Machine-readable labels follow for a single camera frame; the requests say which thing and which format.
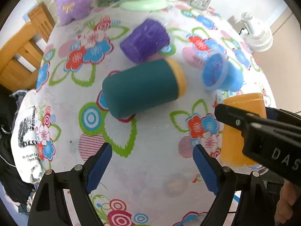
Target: table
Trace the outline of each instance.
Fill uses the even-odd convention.
[[[150,60],[176,59],[186,75],[187,93],[174,102],[116,120],[108,111],[102,82],[135,66],[119,44],[154,16],[168,20],[175,40]],[[192,36],[201,40],[195,43]],[[202,48],[227,54],[243,72],[245,82],[239,92],[204,91],[198,68]],[[214,195],[192,159],[193,145],[200,142],[216,158],[223,125],[216,121],[214,107],[230,96],[252,92],[262,92],[266,106],[275,107],[268,81],[251,51],[213,9],[197,12],[183,1],[152,13],[125,11],[118,5],[95,8],[82,21],[56,25],[50,36],[37,83],[40,159],[44,169],[70,170],[106,141],[113,147],[113,156],[90,194],[105,225],[181,226],[196,218],[191,225],[199,225]],[[78,224],[71,197],[65,194],[73,224]]]

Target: stuffed animal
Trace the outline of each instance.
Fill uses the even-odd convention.
[[[54,0],[61,25],[66,25],[73,19],[80,20],[90,13],[92,0]]]

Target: pink striped circle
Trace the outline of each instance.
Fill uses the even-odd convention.
[[[104,142],[106,141],[102,133],[93,137],[82,134],[78,142],[78,150],[82,160],[86,161],[90,156],[95,155]]]
[[[185,136],[179,142],[178,146],[179,153],[184,158],[191,158],[193,147],[191,144],[190,136]]]

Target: finger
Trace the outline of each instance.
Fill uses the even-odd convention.
[[[290,205],[294,205],[297,200],[297,193],[293,184],[287,180],[280,191],[280,196],[284,198]]]
[[[280,215],[289,220],[293,215],[292,206],[284,199],[280,199],[277,203],[277,210]]]
[[[280,222],[282,224],[285,224],[286,223],[286,218],[284,216],[282,216],[280,213],[277,213],[276,212],[276,215],[275,215],[275,221],[277,222]]]

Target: light green stand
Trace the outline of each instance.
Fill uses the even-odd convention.
[[[154,11],[168,7],[166,0],[120,0],[120,7],[135,11]]]

